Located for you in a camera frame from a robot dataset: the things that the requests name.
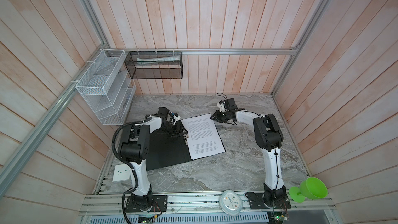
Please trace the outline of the white printed paper stack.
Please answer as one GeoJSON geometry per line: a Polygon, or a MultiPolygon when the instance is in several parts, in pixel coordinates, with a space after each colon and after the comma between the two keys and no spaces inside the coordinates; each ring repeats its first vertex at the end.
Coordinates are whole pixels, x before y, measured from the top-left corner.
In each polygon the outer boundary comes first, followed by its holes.
{"type": "Polygon", "coordinates": [[[183,119],[191,160],[226,152],[211,114],[183,119]]]}

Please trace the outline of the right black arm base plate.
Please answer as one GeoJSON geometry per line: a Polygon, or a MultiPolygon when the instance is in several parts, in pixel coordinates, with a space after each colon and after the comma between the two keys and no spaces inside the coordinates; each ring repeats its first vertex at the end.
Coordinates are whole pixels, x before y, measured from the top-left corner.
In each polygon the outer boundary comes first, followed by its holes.
{"type": "Polygon", "coordinates": [[[291,203],[287,195],[273,195],[268,192],[255,193],[247,192],[245,197],[248,199],[251,209],[290,209],[291,203]]]}

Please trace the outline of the blue black file folder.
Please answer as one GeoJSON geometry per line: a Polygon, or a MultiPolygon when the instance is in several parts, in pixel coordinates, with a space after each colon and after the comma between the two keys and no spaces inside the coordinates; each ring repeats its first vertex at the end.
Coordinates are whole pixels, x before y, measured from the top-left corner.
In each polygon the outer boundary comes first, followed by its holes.
{"type": "Polygon", "coordinates": [[[152,171],[191,162],[186,135],[172,137],[158,131],[151,133],[146,169],[152,171]]]}

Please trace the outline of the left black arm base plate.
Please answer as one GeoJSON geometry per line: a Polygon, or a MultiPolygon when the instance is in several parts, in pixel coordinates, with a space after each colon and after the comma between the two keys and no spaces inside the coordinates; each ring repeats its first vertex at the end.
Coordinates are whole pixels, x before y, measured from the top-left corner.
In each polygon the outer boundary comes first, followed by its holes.
{"type": "Polygon", "coordinates": [[[149,200],[147,196],[132,195],[127,198],[125,211],[127,213],[157,212],[162,213],[167,209],[168,195],[155,195],[149,200]]]}

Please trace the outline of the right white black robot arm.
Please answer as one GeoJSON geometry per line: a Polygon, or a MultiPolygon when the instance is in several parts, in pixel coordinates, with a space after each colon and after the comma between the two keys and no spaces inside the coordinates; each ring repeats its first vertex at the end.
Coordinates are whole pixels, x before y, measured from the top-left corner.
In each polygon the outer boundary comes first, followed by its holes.
{"type": "Polygon", "coordinates": [[[211,117],[219,123],[242,122],[254,129],[255,141],[263,153],[265,165],[264,194],[262,201],[269,208],[291,208],[287,189],[282,179],[280,153],[283,133],[273,114],[260,115],[247,110],[234,113],[217,110],[211,117]]]}

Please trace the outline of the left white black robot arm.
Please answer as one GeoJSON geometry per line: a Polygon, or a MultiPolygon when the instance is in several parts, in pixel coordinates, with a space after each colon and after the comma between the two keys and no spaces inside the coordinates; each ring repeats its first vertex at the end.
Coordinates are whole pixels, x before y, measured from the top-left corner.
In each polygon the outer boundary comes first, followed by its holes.
{"type": "Polygon", "coordinates": [[[114,133],[112,151],[132,173],[128,202],[140,209],[152,207],[152,189],[147,171],[189,162],[187,130],[177,113],[160,107],[155,115],[128,122],[114,133]]]}

